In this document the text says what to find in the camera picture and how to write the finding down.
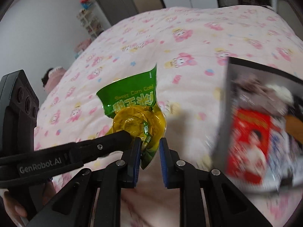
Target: plastic packaging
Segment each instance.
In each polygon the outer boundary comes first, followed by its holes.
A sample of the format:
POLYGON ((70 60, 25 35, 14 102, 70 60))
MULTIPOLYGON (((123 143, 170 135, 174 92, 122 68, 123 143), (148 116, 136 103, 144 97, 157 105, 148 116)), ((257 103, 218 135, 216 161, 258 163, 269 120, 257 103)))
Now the plastic packaging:
POLYGON ((156 66, 105 86, 97 92, 103 103, 105 115, 113 119, 107 134, 128 131, 142 144, 141 167, 151 162, 164 136, 166 120, 156 100, 156 66))

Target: red packet with person image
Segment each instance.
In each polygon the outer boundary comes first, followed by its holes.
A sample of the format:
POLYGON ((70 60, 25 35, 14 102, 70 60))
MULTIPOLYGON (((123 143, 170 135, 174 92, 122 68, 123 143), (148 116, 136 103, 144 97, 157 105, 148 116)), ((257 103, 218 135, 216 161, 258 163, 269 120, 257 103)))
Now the red packet with person image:
POLYGON ((271 117, 238 109, 234 115, 226 173, 252 184, 260 184, 267 169, 271 117))

